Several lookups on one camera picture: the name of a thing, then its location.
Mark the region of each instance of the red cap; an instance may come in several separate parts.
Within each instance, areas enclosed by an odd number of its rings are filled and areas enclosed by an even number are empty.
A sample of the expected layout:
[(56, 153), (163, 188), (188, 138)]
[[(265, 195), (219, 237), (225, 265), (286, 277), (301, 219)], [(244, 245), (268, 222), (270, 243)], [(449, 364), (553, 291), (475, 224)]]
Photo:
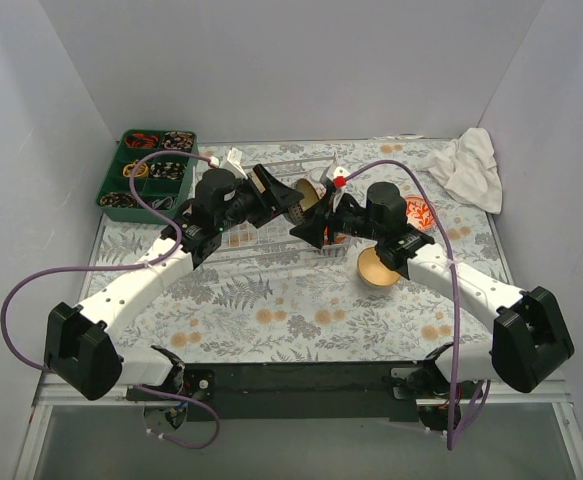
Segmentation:
[(335, 177), (333, 179), (333, 185), (335, 185), (335, 188), (342, 188), (347, 184), (347, 181), (344, 177)]

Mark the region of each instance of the wall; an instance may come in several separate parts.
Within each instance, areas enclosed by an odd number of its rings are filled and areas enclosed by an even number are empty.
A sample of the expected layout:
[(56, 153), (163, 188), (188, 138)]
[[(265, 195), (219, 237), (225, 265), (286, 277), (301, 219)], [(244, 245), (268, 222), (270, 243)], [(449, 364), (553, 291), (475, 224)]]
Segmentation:
[(478, 123), (542, 0), (41, 0), (115, 137), (451, 137)]
[[(37, 0), (0, 2), (0, 305), (24, 276), (88, 260), (114, 148)], [(17, 298), (11, 330), (27, 355), (42, 360), (46, 315), (80, 283), (45, 279)], [(15, 471), (38, 377), (0, 336), (0, 480)]]
[(546, 0), (487, 109), (504, 184), (497, 219), (517, 283), (556, 293), (583, 433), (583, 2)]

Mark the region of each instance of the dish drying rack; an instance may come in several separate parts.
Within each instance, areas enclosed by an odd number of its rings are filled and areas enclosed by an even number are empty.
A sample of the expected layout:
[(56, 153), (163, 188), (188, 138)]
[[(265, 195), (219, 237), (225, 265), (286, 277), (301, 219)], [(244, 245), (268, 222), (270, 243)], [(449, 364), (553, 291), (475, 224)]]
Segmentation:
[[(298, 179), (306, 177), (314, 170), (323, 171), (334, 164), (338, 165), (335, 154), (329, 157), (263, 163), (269, 172), (288, 186), (292, 186)], [(255, 165), (256, 163), (242, 165), (242, 168), (245, 172), (249, 172)], [(204, 170), (196, 169), (195, 182), (200, 180)], [(292, 227), (293, 225), (281, 216), (259, 229), (248, 223), (236, 226), (223, 233), (222, 245), (205, 260), (201, 268), (206, 265), (217, 269), (219, 264), (229, 262), (240, 270), (262, 269), (262, 267), (286, 269), (316, 263), (333, 263), (343, 259), (352, 245), (353, 239), (347, 236), (341, 243), (325, 245), (318, 250), (289, 235)]]

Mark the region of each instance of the beige bowl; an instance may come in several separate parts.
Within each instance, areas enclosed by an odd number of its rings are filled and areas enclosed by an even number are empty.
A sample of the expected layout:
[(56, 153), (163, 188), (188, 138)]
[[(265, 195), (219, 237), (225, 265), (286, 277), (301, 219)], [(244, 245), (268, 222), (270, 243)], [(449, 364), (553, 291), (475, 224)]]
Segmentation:
[(390, 287), (400, 280), (400, 274), (385, 267), (378, 255), (375, 247), (362, 250), (358, 257), (358, 274), (364, 283), (372, 287)]

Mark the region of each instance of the white cloth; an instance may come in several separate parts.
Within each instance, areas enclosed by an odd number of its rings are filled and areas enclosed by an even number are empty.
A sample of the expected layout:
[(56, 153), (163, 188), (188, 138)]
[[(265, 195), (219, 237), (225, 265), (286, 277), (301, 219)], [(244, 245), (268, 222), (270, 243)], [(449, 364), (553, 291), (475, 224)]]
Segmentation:
[(489, 213), (502, 210), (502, 183), (491, 138), (484, 128), (470, 128), (444, 149), (433, 150), (419, 170), (431, 173), (457, 202)]

